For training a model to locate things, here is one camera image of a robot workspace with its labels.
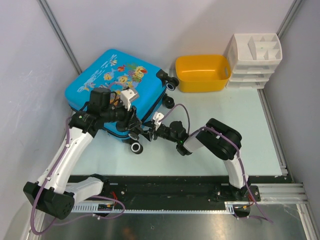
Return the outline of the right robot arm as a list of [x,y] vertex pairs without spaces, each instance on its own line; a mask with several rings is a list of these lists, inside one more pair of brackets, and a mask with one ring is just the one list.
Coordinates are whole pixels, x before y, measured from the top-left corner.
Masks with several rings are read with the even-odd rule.
[[250,190],[249,176],[240,155],[242,136],[235,129],[214,118],[193,133],[187,133],[181,121],[173,121],[170,126],[165,126],[160,121],[152,120],[144,126],[148,127],[148,130],[145,130],[143,135],[149,141],[162,138],[176,143],[176,150],[182,156],[191,155],[202,147],[207,148],[223,160],[231,196],[237,201],[242,201],[247,196],[252,202],[256,200]]

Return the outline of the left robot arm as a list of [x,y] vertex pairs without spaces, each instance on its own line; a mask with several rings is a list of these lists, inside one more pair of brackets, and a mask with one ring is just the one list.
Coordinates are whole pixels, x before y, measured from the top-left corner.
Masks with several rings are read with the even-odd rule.
[[106,123],[128,124],[136,114],[132,105],[139,94],[134,88],[120,92],[120,106],[110,103],[112,91],[94,88],[89,100],[66,122],[66,135],[58,152],[36,182],[27,182],[23,192],[32,205],[31,216],[40,210],[57,219],[64,220],[75,204],[88,198],[105,200],[111,188],[107,178],[93,174],[72,186],[67,186],[69,177],[86,147]]

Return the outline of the blue fish-print kids suitcase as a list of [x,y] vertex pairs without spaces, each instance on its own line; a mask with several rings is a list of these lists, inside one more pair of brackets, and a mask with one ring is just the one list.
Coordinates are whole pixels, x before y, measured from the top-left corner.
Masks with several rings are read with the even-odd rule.
[[179,80],[161,68],[116,49],[109,49],[81,73],[65,90],[74,111],[118,111],[124,106],[121,92],[136,90],[132,103],[141,124],[150,122],[161,105],[171,109],[174,99],[166,93],[174,91]]

